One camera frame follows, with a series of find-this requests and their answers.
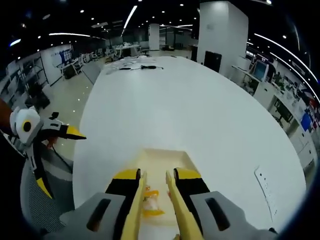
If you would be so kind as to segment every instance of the black ceiling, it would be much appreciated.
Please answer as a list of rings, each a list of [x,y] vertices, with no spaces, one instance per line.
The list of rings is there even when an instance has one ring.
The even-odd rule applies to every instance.
[[[3,12],[0,16],[1,65],[8,64],[18,56],[25,57],[36,52],[37,49],[49,48],[51,44],[55,46],[60,45],[61,42],[82,39],[79,36],[49,36],[49,33],[77,33],[106,39],[119,35],[134,5],[138,7],[126,32],[138,26],[141,29],[146,28],[151,22],[165,25],[171,22],[171,25],[175,26],[189,24],[197,26],[199,25],[197,11],[199,2],[199,0],[142,0],[141,2],[138,0],[10,0],[1,2]],[[317,38],[314,37],[311,28],[319,21],[316,7],[312,6],[311,0],[304,0],[303,3],[272,0],[272,6],[252,0],[230,0],[230,2],[249,18],[248,38],[254,44],[252,48],[259,46],[259,51],[263,51],[266,55],[271,51],[283,59],[290,59],[290,55],[285,51],[254,36],[254,33],[270,38],[292,51],[306,65],[311,62],[312,71],[320,78],[320,71],[316,67],[317,63],[320,63],[317,59]],[[50,17],[43,20],[43,17],[48,14]],[[107,30],[110,29],[108,33],[103,32],[101,27],[91,27],[103,22],[108,23],[105,26]],[[16,39],[21,39],[21,42],[9,47],[9,44]]]

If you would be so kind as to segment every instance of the pillar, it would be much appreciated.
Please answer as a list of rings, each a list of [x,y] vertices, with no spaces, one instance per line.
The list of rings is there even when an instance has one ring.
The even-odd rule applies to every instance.
[[[159,24],[149,25],[149,48],[151,51],[160,50]]]
[[[248,17],[228,1],[201,3],[197,62],[204,63],[206,51],[221,54],[219,73],[228,77],[238,57],[246,57],[248,25]]]

